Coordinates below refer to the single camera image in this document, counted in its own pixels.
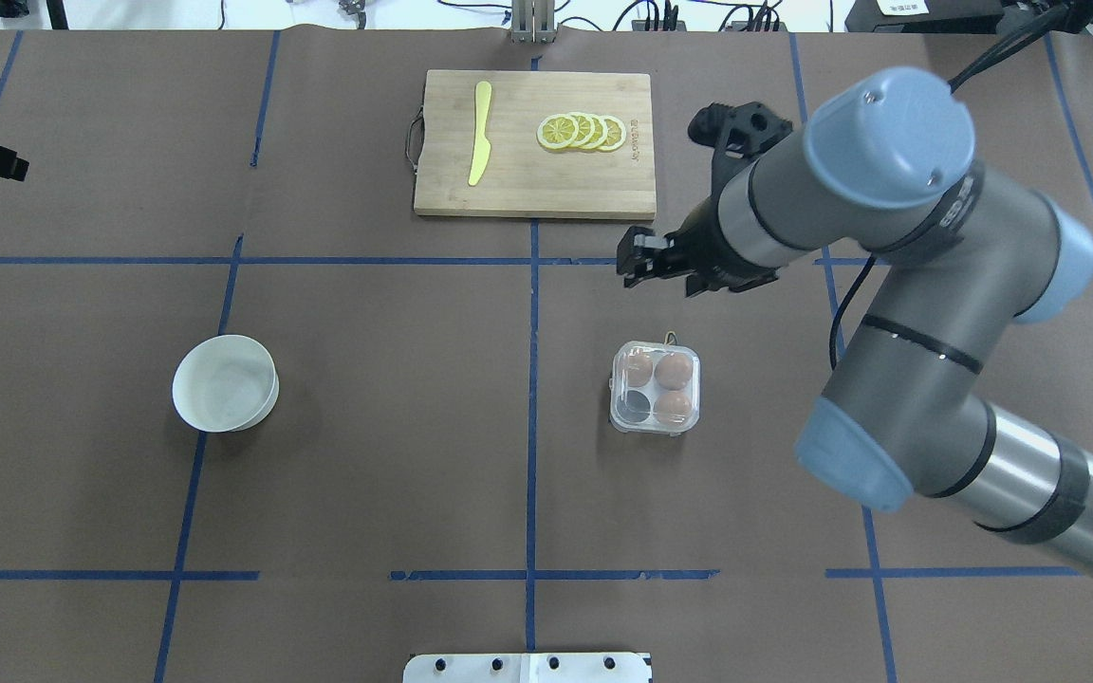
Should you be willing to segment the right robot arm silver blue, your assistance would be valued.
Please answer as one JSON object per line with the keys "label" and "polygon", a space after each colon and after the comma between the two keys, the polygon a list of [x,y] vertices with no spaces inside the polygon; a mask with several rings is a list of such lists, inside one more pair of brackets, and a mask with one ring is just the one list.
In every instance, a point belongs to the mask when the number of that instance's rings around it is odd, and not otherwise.
{"label": "right robot arm silver blue", "polygon": [[713,103],[687,133],[712,148],[712,193],[665,236],[626,231],[625,285],[747,291],[858,242],[886,276],[816,397],[799,464],[875,511],[914,494],[951,501],[1093,578],[1093,454],[973,395],[1008,325],[1043,323],[1084,294],[1092,233],[977,160],[966,105],[914,66],[855,83],[801,130],[759,102]]}

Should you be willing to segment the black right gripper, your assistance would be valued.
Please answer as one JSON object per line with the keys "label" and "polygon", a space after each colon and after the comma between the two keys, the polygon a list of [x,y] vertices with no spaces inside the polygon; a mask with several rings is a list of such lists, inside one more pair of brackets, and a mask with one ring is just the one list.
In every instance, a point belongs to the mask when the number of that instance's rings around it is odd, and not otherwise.
{"label": "black right gripper", "polygon": [[645,226],[630,226],[619,242],[616,272],[624,288],[657,278],[684,278],[687,298],[724,288],[742,293],[778,280],[776,268],[759,267],[733,250],[710,197],[689,213],[680,229],[667,236]]}

